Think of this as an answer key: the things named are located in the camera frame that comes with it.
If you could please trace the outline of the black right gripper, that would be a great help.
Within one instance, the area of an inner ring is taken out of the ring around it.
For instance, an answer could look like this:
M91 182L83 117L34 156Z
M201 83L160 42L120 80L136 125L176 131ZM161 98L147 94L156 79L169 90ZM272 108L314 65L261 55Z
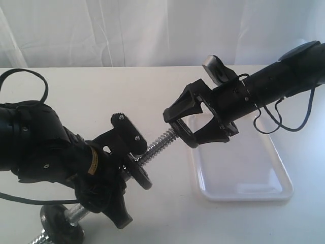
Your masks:
M192 132L187 145L197 148L207 143L227 143L229 137L235 136L239 130L235 120L256 111L256 104L244 85L237 76L210 93L210 101L206 104L210 114L203 113L201 101L198 96L206 88L202 79L188 84L178 99L163 112L166 123L173 123L178 119L192 115L188 119L188 126Z

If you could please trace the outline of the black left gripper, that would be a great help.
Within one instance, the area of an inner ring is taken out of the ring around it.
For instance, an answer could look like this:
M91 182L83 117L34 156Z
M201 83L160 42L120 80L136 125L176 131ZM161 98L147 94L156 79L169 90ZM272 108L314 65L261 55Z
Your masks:
M90 212L102 212L117 228L125 228L133 218L123 196L122 159L103 150L108 143L101 136L84 140L72 133L71 142L71 187L77 201Z

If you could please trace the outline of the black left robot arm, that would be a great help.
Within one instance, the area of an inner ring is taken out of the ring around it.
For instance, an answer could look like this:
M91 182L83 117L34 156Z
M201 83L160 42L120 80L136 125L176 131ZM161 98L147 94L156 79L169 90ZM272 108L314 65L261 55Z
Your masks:
M25 184L46 181L72 188L77 203L103 213L119 229L132 221L116 159L67 129L45 104L1 104L1 171L11 171Z

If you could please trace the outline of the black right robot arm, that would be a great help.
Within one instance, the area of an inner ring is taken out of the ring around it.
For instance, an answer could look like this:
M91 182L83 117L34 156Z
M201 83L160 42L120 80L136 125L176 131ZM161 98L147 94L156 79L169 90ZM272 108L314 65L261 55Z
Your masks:
M302 44L275 63L255 72L241 74L226 67L215 55L207 57L203 68L217 85L211 89L199 79L188 84L179 98L163 112L163 118L191 148L212 142L229 142L239 133L235 121L266 105L324 84L324 44ZM205 104L212 119L192 132L182 120L202 113Z

